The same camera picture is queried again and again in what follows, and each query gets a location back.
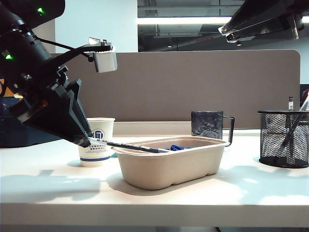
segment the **beige tray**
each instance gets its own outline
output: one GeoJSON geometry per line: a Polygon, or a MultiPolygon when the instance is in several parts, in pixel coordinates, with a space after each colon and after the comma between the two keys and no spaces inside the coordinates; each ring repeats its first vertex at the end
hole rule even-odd
{"type": "Polygon", "coordinates": [[[118,154],[124,179],[139,188],[155,190],[217,173],[228,143],[188,136],[132,144],[156,148],[169,148],[171,145],[194,147],[158,154],[113,147],[118,154]]]}

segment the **pen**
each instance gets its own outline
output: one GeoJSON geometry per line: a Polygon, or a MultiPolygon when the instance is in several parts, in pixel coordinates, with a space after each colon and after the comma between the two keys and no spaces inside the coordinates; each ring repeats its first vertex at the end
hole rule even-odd
{"type": "Polygon", "coordinates": [[[132,150],[138,150],[138,151],[146,151],[146,152],[151,152],[151,153],[170,152],[170,150],[161,149],[161,148],[153,148],[153,147],[146,147],[146,146],[133,145],[133,144],[124,144],[124,143],[120,144],[120,143],[115,143],[112,141],[96,139],[96,138],[88,138],[88,139],[91,143],[99,144],[99,145],[115,146],[115,147],[127,148],[127,149],[132,149],[132,150]]]}

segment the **white paper cup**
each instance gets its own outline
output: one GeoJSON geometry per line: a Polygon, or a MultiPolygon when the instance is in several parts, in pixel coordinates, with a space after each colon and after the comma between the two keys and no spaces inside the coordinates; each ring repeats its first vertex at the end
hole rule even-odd
{"type": "MultiPolygon", "coordinates": [[[[111,140],[114,118],[93,117],[87,118],[94,138],[111,140]]],[[[91,144],[89,147],[78,147],[81,165],[84,167],[99,167],[104,165],[114,153],[110,146],[91,144]]]]}

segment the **cup logo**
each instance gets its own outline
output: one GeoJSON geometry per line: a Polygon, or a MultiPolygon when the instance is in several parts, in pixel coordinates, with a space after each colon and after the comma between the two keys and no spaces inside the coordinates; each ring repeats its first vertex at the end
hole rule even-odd
{"type": "Polygon", "coordinates": [[[92,132],[93,132],[94,137],[95,137],[96,139],[103,139],[103,138],[104,138],[105,133],[104,133],[103,130],[101,130],[101,129],[95,129],[95,130],[93,130],[92,132]]]}
{"type": "MultiPolygon", "coordinates": [[[[96,139],[104,139],[105,133],[101,129],[92,130],[93,136],[96,139]]],[[[106,145],[91,144],[87,153],[107,151],[106,145]]]]}

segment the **metal mesh pen holder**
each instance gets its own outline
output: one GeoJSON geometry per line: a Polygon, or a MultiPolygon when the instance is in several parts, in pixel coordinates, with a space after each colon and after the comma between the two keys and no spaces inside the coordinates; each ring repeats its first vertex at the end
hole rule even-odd
{"type": "Polygon", "coordinates": [[[263,164],[306,168],[309,153],[309,112],[259,111],[263,164]]]}

